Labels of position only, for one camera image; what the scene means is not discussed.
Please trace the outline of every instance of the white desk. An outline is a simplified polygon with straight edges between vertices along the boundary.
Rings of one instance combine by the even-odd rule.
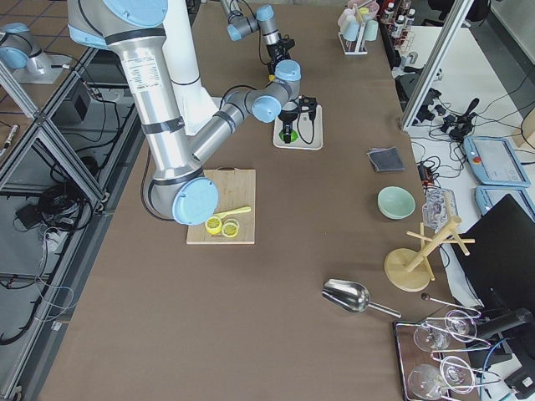
[[[418,53],[418,59],[412,66],[416,68],[424,66],[436,39],[438,38],[440,30],[440,28],[432,27],[413,27],[414,40],[406,51],[402,53],[402,55],[406,55],[411,51],[416,51]],[[492,66],[489,64],[487,58],[467,28],[462,28],[457,33],[456,39],[446,55],[441,68],[443,79],[441,81],[435,81],[432,84],[432,88],[442,92],[441,100],[445,102],[445,104],[451,103],[451,106],[449,106],[450,109],[453,109],[456,112],[464,113],[472,99],[477,97],[480,102],[474,111],[481,113],[494,99],[507,93],[494,73]],[[517,107],[511,99],[508,96],[505,96],[503,99],[492,104],[483,116],[489,119],[500,119],[516,109]],[[485,122],[484,119],[475,119],[475,125],[483,122]],[[522,122],[522,116],[519,113],[513,113],[503,119],[502,122],[513,126],[519,126]],[[430,127],[428,125],[438,124],[442,124],[442,118],[437,118],[432,123],[426,121],[425,125],[427,126],[413,126],[409,128],[408,133],[413,142],[425,146],[425,155],[423,155],[424,152],[420,146],[415,145],[413,147],[415,160],[420,161],[422,155],[423,159],[436,155],[441,158],[442,164],[458,168],[459,163],[450,159],[450,148],[446,142],[432,142],[419,139],[422,137],[429,138]],[[517,129],[492,122],[484,124],[481,127],[476,127],[474,135],[503,137],[516,134],[517,132]],[[442,133],[438,129],[435,130],[433,134],[436,135]],[[513,147],[516,147],[513,140],[509,141]],[[518,153],[518,156],[520,160],[534,159],[533,155],[527,153]],[[526,165],[524,168],[530,180],[535,182],[535,165]],[[440,168],[439,172],[444,176],[454,176],[458,174],[457,171],[453,171],[447,167]],[[481,215],[474,198],[474,189],[478,185],[478,182],[472,174],[470,166],[465,164],[465,168],[456,178],[440,178],[439,181],[443,188],[448,188],[455,192],[457,210],[459,216],[462,218],[460,231],[467,231],[477,220],[479,220]],[[535,198],[535,187],[532,186],[531,188],[528,188],[527,192],[532,199]],[[464,272],[456,260],[451,247],[446,246],[446,249],[451,259],[450,265],[447,267],[446,271],[452,294],[465,305],[476,304],[476,300],[470,294],[466,286]],[[519,362],[516,358],[513,358],[512,361],[493,365],[491,370],[506,377],[519,367]],[[492,394],[492,400],[497,401],[507,394],[508,388],[505,383],[498,383],[489,386],[489,391]],[[488,397],[484,394],[483,399],[488,399]],[[535,401],[535,395],[528,399]]]

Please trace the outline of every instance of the scoop handle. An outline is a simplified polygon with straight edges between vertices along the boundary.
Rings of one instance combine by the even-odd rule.
[[[238,207],[237,209],[232,209],[231,211],[222,211],[221,213],[216,213],[214,216],[224,219],[229,215],[238,215],[240,213],[248,213],[251,211],[251,206]]]
[[[370,302],[368,306],[401,319],[401,313],[395,311],[394,309],[390,309],[389,307],[385,307],[384,305],[380,305],[379,303]]]

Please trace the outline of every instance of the office chair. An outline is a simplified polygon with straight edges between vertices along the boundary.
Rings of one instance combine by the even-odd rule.
[[[446,16],[451,11],[454,0],[427,0],[431,10],[440,11],[438,19],[440,21],[433,21],[430,19],[425,19],[422,25],[433,25],[436,27],[441,27],[444,25],[444,20]],[[471,5],[466,19],[470,22],[477,23],[483,21],[487,18],[488,13],[491,11],[491,0],[474,0],[474,3]]]

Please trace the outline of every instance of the wooden cutting board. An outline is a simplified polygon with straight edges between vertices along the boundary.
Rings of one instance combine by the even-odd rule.
[[[240,223],[240,230],[234,238],[226,238],[222,235],[212,236],[206,232],[204,225],[201,224],[188,227],[186,244],[254,244],[257,172],[255,170],[205,170],[204,175],[214,181],[219,190],[219,204],[216,213],[242,206],[251,206],[251,211],[223,219],[224,222],[228,218],[233,218]]]

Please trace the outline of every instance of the wooden round base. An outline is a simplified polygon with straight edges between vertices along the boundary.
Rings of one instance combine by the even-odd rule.
[[[418,292],[423,290],[431,280],[429,272],[422,262],[412,272],[406,272],[405,266],[412,261],[418,252],[411,249],[394,249],[386,256],[386,276],[396,287],[403,291]]]

